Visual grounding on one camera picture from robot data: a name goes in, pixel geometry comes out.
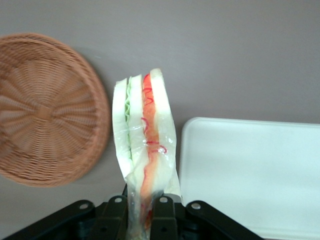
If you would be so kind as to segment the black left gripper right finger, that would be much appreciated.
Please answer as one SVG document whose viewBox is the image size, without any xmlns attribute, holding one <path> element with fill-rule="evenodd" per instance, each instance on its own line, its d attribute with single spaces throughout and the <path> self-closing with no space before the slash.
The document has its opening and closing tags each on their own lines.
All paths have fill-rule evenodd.
<svg viewBox="0 0 320 240">
<path fill-rule="evenodd" d="M 183 206 L 169 195 L 153 202 L 152 240 L 261 240 L 262 237 L 208 203 L 195 200 Z"/>
</svg>

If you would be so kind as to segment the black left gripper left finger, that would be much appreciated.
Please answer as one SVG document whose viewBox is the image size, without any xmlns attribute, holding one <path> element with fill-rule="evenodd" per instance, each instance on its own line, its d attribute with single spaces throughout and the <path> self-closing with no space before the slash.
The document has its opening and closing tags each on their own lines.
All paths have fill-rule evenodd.
<svg viewBox="0 0 320 240">
<path fill-rule="evenodd" d="M 128 226 L 128 190 L 95 206 L 76 201 L 7 236 L 6 240 L 124 240 Z"/>
</svg>

